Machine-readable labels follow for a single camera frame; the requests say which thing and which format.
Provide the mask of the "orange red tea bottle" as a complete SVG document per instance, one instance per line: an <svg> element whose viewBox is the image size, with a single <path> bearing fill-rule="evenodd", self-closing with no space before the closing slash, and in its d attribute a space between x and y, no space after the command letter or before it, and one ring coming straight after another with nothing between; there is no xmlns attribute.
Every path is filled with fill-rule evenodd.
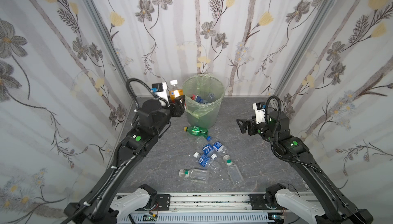
<svg viewBox="0 0 393 224"><path fill-rule="evenodd" d="M172 101L174 101L175 98L184 95L182 87L178 84L178 80L171 80L170 85L169 95Z"/></svg>

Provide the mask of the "clear bottle blue label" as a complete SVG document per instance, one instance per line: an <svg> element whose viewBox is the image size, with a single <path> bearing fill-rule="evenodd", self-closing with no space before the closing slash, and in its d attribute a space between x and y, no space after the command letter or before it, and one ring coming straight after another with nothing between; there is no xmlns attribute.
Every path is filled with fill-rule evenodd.
<svg viewBox="0 0 393 224"><path fill-rule="evenodd" d="M206 97L206 101L208 102L208 103L212 103L212 102L214 102L216 99L215 99L215 94L213 94L213 93L209 93L208 95L207 95L207 97Z"/></svg>
<svg viewBox="0 0 393 224"><path fill-rule="evenodd" d="M214 173L218 173L218 171L220 170L219 163L214 161L207 155L195 152L193 156L196 158L197 163L202 167L211 170Z"/></svg>
<svg viewBox="0 0 393 224"><path fill-rule="evenodd" d="M205 155L212 158L213 160L217 159L216 152L213 146L203 137L200 136L196 139L196 144L198 149L201 149Z"/></svg>
<svg viewBox="0 0 393 224"><path fill-rule="evenodd" d="M199 96L196 96L195 101L199 104L207 104L208 102Z"/></svg>
<svg viewBox="0 0 393 224"><path fill-rule="evenodd" d="M217 138L208 136L206 140L213 146L217 154L220 156L228 155L228 148L224 146Z"/></svg>

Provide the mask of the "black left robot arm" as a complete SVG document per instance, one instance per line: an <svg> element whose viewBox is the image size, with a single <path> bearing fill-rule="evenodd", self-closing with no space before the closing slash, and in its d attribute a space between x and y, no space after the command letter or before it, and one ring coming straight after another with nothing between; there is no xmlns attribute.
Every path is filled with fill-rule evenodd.
<svg viewBox="0 0 393 224"><path fill-rule="evenodd" d="M64 224L116 224L138 209L158 205L157 193L148 185L142 185L122 198L117 197L117 193L130 173L170 128L171 118L182 116L185 96L169 102L151 92L153 99L139 105L131 87L133 82L148 88L146 83L136 78L126 81L127 91L136 105L132 128L116 146L111 163L93 189L79 202L66 206Z"/></svg>

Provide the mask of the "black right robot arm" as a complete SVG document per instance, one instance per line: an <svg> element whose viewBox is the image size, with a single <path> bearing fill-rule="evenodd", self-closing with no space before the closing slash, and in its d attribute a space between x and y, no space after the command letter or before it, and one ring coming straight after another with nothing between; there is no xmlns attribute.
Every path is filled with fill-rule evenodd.
<svg viewBox="0 0 393 224"><path fill-rule="evenodd" d="M241 133L259 135L279 160L295 169L321 206L291 193L282 184L266 189L266 205L288 209L309 224L371 224L374 220L371 213L352 203L320 168L306 144L291 135L290 120L281 104L279 97L271 96L265 102L253 104L252 119L236 122Z"/></svg>

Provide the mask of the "green lined waste bin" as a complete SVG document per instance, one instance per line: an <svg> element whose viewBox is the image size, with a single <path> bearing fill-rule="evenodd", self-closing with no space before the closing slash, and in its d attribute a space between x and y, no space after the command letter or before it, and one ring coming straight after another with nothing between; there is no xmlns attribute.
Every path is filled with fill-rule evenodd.
<svg viewBox="0 0 393 224"><path fill-rule="evenodd" d="M225 96L224 84L212 74L199 74L188 78L182 87L186 97L185 111L189 124L203 128L213 127ZM199 104L191 99L192 95L198 95L206 100L209 93L215 94L216 100L212 103Z"/></svg>

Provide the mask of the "green bottle yellow cap top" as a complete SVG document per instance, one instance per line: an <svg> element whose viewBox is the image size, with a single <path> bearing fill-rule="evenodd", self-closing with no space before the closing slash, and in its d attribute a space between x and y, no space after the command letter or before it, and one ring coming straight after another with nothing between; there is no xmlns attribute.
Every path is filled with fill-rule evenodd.
<svg viewBox="0 0 393 224"><path fill-rule="evenodd" d="M208 129L207 128L202 128L198 126L190 126L190 127L184 127L184 131L189 133L190 135L193 136L203 136L203 137L208 137Z"/></svg>

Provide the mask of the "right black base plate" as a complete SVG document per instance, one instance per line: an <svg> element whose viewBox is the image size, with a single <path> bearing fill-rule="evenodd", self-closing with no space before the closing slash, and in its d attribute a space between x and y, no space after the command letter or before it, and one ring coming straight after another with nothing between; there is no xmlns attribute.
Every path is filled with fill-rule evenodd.
<svg viewBox="0 0 393 224"><path fill-rule="evenodd" d="M265 194L263 193L254 193L249 195L249 203L251 205L252 210L268 210L265 201Z"/></svg>

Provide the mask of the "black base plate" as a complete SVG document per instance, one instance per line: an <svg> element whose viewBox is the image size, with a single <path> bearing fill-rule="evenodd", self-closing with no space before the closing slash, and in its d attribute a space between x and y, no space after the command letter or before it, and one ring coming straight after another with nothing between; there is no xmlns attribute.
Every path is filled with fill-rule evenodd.
<svg viewBox="0 0 393 224"><path fill-rule="evenodd" d="M265 201L265 194L263 193L254 193L249 195L249 203L251 205L252 210L268 210Z"/></svg>
<svg viewBox="0 0 393 224"><path fill-rule="evenodd" d="M153 211L168 211L170 209L171 204L171 195L170 194L158 194L155 198L155 202L153 205Z"/></svg>

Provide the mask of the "aluminium mounting rail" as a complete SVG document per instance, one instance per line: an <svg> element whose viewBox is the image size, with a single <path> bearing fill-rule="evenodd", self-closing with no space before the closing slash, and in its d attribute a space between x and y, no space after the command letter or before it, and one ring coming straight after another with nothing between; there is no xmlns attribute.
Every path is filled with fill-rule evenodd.
<svg viewBox="0 0 393 224"><path fill-rule="evenodd" d="M310 192L292 192L289 189L281 189L276 192L257 192L265 194L265 201L268 207L266 211L288 210L296 215L305 218L309 214L323 215L324 211L314 194ZM231 210L253 211L249 203L249 195L254 193L167 193L171 195L171 204L168 211L181 211L194 209L201 210L221 210L226 208ZM153 195L147 201L147 207L153 208L155 198Z"/></svg>

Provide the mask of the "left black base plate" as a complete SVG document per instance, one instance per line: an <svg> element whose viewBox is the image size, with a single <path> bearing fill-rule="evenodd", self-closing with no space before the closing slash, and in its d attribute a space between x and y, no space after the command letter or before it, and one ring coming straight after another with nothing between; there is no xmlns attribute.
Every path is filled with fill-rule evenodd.
<svg viewBox="0 0 393 224"><path fill-rule="evenodd" d="M170 209L171 204L171 195L170 194L158 194L155 198L155 202L153 205L153 211L168 211Z"/></svg>

